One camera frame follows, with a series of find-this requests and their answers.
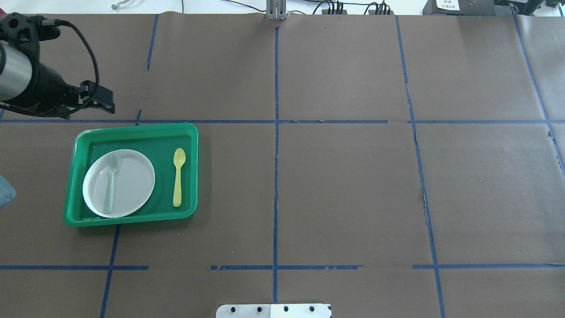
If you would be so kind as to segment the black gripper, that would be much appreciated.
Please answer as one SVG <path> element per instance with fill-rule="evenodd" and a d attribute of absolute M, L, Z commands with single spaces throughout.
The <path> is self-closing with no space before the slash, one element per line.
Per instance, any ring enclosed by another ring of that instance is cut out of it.
<path fill-rule="evenodd" d="M 40 62 L 34 68 L 29 87 L 18 97 L 18 107 L 36 117 L 63 119 L 82 108 L 115 114 L 113 91 L 85 80 L 80 84 L 78 95 L 75 86 L 67 84 L 56 71 Z"/>

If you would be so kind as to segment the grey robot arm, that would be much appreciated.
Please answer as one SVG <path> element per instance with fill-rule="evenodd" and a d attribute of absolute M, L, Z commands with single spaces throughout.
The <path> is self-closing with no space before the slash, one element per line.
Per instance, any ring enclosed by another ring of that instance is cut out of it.
<path fill-rule="evenodd" d="M 53 68 L 41 62 L 41 42 L 59 38 L 60 27 L 73 30 L 91 58 L 94 80 L 68 84 Z M 115 114 L 113 91 L 100 83 L 97 59 L 86 37 L 67 20 L 18 12 L 1 20 L 1 109 L 30 117 L 69 120 L 85 109 Z"/>

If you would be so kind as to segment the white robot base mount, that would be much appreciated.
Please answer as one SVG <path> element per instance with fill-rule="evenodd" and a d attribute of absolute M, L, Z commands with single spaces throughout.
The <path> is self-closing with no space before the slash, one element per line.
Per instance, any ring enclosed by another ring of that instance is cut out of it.
<path fill-rule="evenodd" d="M 216 318 L 331 318 L 330 304 L 224 304 L 218 307 Z"/>

